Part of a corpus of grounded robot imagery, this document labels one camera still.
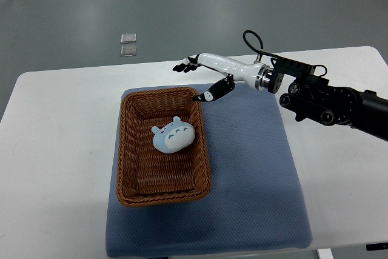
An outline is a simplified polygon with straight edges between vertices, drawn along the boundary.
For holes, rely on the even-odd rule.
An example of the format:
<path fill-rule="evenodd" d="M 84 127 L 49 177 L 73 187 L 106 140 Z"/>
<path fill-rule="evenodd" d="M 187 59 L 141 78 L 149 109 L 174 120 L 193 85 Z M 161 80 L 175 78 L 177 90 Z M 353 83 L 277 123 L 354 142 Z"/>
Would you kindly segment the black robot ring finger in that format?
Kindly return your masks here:
<path fill-rule="evenodd" d="M 193 56 L 188 56 L 187 60 L 188 62 L 198 62 L 199 54 L 193 55 Z"/>

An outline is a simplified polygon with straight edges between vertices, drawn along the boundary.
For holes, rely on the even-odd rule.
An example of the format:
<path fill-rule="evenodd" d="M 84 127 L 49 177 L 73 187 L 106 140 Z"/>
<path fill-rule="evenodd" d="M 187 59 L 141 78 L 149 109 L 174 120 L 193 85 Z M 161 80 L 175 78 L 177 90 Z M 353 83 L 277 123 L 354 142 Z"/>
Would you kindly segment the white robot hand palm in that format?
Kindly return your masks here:
<path fill-rule="evenodd" d="M 200 53 L 198 64 L 214 69 L 223 75 L 232 75 L 234 81 L 244 81 L 253 89 L 262 90 L 261 78 L 263 77 L 263 63 L 245 64 L 225 56 L 212 53 Z"/>

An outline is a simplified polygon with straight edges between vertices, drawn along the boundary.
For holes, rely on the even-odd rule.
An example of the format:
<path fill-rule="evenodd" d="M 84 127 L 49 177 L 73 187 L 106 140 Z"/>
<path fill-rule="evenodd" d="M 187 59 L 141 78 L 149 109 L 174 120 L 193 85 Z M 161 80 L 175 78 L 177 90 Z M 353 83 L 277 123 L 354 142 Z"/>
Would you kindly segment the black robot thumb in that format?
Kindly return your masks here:
<path fill-rule="evenodd" d="M 212 102 L 216 101 L 223 96 L 229 94 L 235 88 L 235 82 L 233 75 L 229 74 L 218 82 L 214 83 L 208 90 L 205 92 L 196 95 L 192 98 L 194 101 L 198 102 Z"/>

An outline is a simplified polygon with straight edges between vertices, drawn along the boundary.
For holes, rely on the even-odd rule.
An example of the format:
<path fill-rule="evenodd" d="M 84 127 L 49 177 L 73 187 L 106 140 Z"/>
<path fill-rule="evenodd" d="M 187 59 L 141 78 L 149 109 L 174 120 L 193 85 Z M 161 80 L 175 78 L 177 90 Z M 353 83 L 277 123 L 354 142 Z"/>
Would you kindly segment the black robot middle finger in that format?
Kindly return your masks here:
<path fill-rule="evenodd" d="M 178 64 L 178 65 L 174 66 L 173 71 L 174 71 L 174 72 L 183 72 L 183 70 L 184 70 L 187 66 L 190 66 L 190 65 L 191 65 L 191 64 L 184 64 L 184 63 Z"/>

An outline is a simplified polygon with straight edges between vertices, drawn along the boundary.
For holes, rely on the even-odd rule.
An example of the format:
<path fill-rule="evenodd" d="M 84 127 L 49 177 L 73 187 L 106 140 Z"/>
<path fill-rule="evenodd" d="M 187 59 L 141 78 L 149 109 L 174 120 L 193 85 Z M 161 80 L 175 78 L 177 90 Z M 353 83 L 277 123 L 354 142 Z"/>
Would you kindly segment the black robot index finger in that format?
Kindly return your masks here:
<path fill-rule="evenodd" d="M 184 72 L 184 73 L 189 73 L 189 72 L 191 72 L 191 71 L 195 71 L 197 68 L 198 68 L 198 66 L 190 65 L 190 66 L 187 66 L 187 67 L 183 70 L 183 72 Z"/>

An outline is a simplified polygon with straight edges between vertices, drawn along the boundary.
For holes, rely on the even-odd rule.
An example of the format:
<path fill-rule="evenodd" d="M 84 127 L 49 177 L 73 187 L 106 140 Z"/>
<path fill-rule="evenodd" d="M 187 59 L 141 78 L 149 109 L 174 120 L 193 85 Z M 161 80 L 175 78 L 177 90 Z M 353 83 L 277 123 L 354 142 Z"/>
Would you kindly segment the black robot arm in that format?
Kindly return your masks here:
<path fill-rule="evenodd" d="M 193 100 L 211 102 L 229 94 L 237 81 L 256 90 L 276 93 L 284 76 L 294 78 L 279 98 L 281 107 L 295 113 L 297 122 L 310 119 L 324 126 L 349 126 L 387 139 L 387 100 L 376 92 L 359 92 L 350 87 L 330 86 L 328 79 L 315 75 L 315 65 L 259 50 L 252 65 L 211 53 L 188 56 L 173 71 L 188 73 L 205 67 L 223 78 Z"/>

